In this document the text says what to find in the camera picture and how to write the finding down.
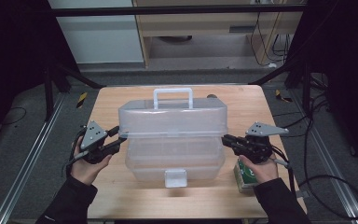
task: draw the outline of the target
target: hand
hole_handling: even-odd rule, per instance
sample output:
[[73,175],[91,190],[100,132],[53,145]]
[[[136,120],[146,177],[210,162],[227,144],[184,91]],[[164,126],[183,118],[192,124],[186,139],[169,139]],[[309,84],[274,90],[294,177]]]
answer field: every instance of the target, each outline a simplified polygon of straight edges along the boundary
[[[80,137],[76,143],[75,155],[77,155],[80,151],[80,144],[82,140],[83,137]],[[97,164],[90,164],[83,159],[78,160],[72,165],[71,175],[78,181],[90,186],[92,182],[94,182],[95,178],[97,178],[98,173],[100,173],[100,171],[109,164],[111,158],[112,155],[108,155]]]
[[259,184],[278,178],[278,167],[274,159],[276,159],[276,157],[275,154],[272,153],[269,160],[254,164],[245,156],[240,155],[240,160],[253,171]]

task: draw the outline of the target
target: wooden table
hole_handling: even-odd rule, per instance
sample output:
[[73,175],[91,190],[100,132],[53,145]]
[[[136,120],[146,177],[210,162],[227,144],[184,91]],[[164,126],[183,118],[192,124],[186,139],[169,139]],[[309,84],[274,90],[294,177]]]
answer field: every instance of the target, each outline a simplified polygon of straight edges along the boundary
[[[100,90],[90,120],[104,129],[118,125],[118,108],[131,100],[153,99],[157,87],[114,87]],[[244,136],[255,122],[274,125],[269,106],[259,86],[211,85],[187,86],[194,98],[215,94],[227,105],[228,133]],[[175,93],[166,98],[186,98]],[[117,137],[107,138],[106,144]],[[270,142],[284,151],[279,135]],[[237,156],[225,147],[226,161],[216,179],[188,180],[188,187],[166,189],[163,181],[139,182],[125,165],[128,141],[121,145],[110,164],[103,169],[94,182],[98,194],[89,207],[89,218],[98,219],[156,219],[156,218],[261,218],[267,217],[253,190],[239,193],[233,173]],[[279,175],[289,186],[288,174],[283,166]],[[302,199],[299,202],[304,210]]]

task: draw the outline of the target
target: green box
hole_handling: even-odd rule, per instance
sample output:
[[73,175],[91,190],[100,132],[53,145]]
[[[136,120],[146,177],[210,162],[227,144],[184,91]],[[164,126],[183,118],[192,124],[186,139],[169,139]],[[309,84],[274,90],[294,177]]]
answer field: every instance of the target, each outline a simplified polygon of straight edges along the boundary
[[251,189],[258,184],[252,170],[245,166],[240,160],[237,160],[235,164],[234,175],[240,192],[244,192],[246,189]]

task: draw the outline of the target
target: plastic container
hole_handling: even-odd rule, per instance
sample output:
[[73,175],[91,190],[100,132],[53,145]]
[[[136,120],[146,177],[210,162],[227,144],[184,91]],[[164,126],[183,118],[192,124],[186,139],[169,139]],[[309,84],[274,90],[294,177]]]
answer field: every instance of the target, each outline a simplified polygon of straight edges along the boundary
[[[178,91],[188,99],[158,99]],[[193,99],[190,88],[156,89],[153,100],[130,101],[118,115],[119,134],[129,141],[126,165],[138,180],[185,187],[187,179],[215,178],[224,164],[227,106],[217,98]]]

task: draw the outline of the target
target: white cabinet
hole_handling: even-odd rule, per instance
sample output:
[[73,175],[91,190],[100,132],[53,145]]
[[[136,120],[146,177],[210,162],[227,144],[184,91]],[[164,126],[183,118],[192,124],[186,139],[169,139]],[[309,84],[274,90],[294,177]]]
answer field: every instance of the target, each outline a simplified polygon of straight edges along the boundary
[[[49,0],[52,8],[132,7],[131,0]],[[58,17],[79,65],[143,63],[134,16]]]

